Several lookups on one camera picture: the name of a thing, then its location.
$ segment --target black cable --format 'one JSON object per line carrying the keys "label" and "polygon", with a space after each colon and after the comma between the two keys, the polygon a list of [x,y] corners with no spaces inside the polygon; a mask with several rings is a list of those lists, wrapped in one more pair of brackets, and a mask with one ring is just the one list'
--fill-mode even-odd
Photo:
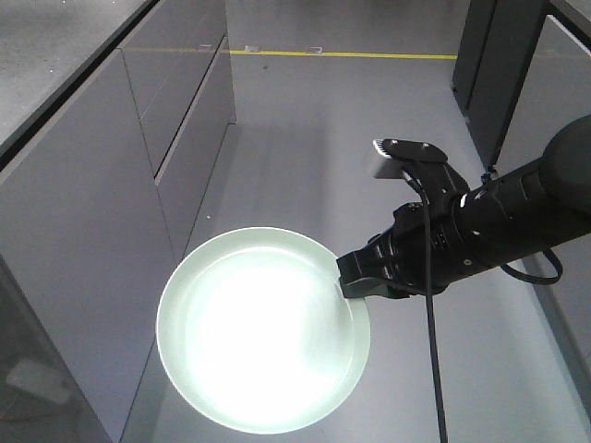
{"label": "black cable", "polygon": [[532,284],[554,284],[562,277],[563,269],[561,260],[556,256],[556,254],[554,254],[554,252],[551,249],[546,249],[545,251],[542,251],[542,254],[544,254],[544,257],[548,259],[550,264],[556,270],[556,275],[554,277],[538,277],[537,275],[524,274],[519,270],[512,268],[509,265],[501,265],[501,269],[517,280],[527,281],[528,283]]}
{"label": "black cable", "polygon": [[425,301],[427,305],[427,327],[428,343],[431,352],[431,372],[433,374],[433,386],[435,388],[435,405],[437,407],[437,423],[440,429],[440,443],[447,443],[447,426],[445,424],[445,411],[443,409],[443,393],[441,391],[440,359],[437,352],[437,338],[435,332],[435,312],[433,310],[433,285],[431,275],[431,218],[428,212],[428,198],[425,190],[421,187],[417,190],[423,202],[423,213],[425,214],[425,276],[427,294]]}

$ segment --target drawer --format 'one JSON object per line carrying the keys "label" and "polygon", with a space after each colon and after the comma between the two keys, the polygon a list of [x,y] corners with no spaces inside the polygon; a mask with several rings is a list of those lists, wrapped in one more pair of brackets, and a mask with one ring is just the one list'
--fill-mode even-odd
{"label": "drawer", "polygon": [[180,58],[181,33],[171,2],[162,1],[120,44],[139,115],[143,115]]}
{"label": "drawer", "polygon": [[156,176],[177,262],[185,254],[225,129],[234,113],[227,40],[224,40],[223,48],[226,51],[215,56]]}
{"label": "drawer", "polygon": [[[154,174],[160,168],[224,33],[224,1],[218,0],[197,26],[192,37],[193,43],[180,51],[179,60],[151,100],[148,109],[140,115]],[[202,51],[200,45],[206,45],[210,49]]]}

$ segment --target glass panel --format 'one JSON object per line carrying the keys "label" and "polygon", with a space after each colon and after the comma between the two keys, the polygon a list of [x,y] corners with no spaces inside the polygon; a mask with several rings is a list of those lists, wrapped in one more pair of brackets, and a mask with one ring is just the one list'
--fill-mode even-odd
{"label": "glass panel", "polygon": [[1,258],[0,441],[112,443]]}

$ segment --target yellow floor line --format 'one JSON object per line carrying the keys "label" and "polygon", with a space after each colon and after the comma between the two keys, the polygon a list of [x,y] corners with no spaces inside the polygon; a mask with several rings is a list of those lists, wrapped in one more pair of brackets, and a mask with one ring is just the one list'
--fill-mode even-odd
{"label": "yellow floor line", "polygon": [[[197,48],[126,48],[126,51],[136,53],[215,53],[214,49]],[[246,51],[243,49],[232,49],[229,51],[234,55],[282,55],[289,57],[349,57],[349,58],[402,58],[418,60],[455,60],[457,55],[453,54],[388,54],[388,53],[350,53],[350,52],[324,52],[306,53],[302,51]]]}
{"label": "yellow floor line", "polygon": [[357,57],[357,58],[403,58],[426,60],[455,60],[453,54],[388,54],[388,53],[349,53],[349,52],[324,52],[320,54],[300,51],[245,51],[239,49],[230,50],[230,54],[236,55],[283,55],[290,57]]}

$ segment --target cabinet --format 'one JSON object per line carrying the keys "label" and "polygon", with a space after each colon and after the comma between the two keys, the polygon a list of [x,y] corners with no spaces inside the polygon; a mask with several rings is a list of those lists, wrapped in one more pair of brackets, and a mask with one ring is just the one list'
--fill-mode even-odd
{"label": "cabinet", "polygon": [[234,115],[223,0],[162,0],[0,172],[0,255],[113,441]]}
{"label": "cabinet", "polygon": [[[538,158],[560,129],[591,114],[590,78],[589,50],[557,19],[547,16],[499,157],[501,174]],[[591,274],[586,265],[591,237],[555,250],[565,271],[550,290],[591,368]]]}
{"label": "cabinet", "polygon": [[157,7],[121,44],[154,174],[226,28],[223,0],[165,0]]}
{"label": "cabinet", "polygon": [[0,251],[113,440],[174,268],[116,50],[0,173]]}

